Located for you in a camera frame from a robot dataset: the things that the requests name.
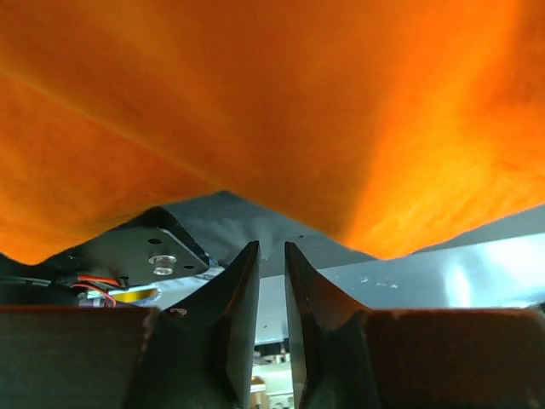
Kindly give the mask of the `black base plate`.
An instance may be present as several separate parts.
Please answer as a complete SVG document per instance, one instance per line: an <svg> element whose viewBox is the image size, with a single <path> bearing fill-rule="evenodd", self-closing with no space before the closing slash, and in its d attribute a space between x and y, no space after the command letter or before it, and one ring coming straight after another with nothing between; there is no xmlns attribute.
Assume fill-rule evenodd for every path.
<svg viewBox="0 0 545 409"><path fill-rule="evenodd" d="M366 262L324 234L232 193L155 207L35 266L1 257L3 305L75 305L85 291L122 290L227 267L258 242L262 275L284 271L296 243L316 268Z"/></svg>

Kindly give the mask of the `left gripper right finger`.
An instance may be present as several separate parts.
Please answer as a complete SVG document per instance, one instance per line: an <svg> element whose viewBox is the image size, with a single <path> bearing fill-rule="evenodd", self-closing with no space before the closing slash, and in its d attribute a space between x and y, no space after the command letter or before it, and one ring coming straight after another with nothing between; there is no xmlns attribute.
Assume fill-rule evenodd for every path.
<svg viewBox="0 0 545 409"><path fill-rule="evenodd" d="M284 256L296 407L543 407L541 309L373 309Z"/></svg>

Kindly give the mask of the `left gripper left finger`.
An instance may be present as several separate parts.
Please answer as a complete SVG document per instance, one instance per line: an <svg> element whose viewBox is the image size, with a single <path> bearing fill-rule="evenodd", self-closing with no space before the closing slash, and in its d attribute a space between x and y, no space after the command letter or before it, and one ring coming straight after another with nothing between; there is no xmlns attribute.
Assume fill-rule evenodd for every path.
<svg viewBox="0 0 545 409"><path fill-rule="evenodd" d="M245 408L259 245L169 309L4 306L4 408Z"/></svg>

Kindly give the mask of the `orange t shirt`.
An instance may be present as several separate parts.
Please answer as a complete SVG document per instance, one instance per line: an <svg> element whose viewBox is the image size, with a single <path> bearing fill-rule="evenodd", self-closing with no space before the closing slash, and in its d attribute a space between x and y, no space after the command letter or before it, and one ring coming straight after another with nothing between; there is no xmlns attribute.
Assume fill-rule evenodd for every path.
<svg viewBox="0 0 545 409"><path fill-rule="evenodd" d="M3 254L217 191L385 259L542 205L543 2L2 2Z"/></svg>

